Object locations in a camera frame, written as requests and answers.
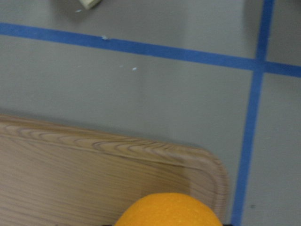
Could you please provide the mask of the wooden cutting board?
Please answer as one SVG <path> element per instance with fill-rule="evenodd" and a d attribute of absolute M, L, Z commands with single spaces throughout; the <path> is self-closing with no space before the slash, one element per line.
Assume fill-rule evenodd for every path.
<path fill-rule="evenodd" d="M 3 226 L 113 225 L 161 192 L 189 194 L 224 220 L 229 177 L 201 148 L 0 117 Z"/>

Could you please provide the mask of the wooden dish rack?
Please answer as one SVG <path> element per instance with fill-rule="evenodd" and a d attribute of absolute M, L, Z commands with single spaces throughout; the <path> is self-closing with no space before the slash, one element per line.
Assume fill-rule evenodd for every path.
<path fill-rule="evenodd" d="M 79 0 L 82 6 L 89 10 L 98 5 L 102 0 Z"/>

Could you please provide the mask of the orange fruit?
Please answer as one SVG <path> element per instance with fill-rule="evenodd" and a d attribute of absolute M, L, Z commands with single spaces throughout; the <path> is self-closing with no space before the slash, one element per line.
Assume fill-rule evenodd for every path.
<path fill-rule="evenodd" d="M 221 226 L 201 201 L 181 193 L 156 193 L 133 203 L 116 226 Z"/>

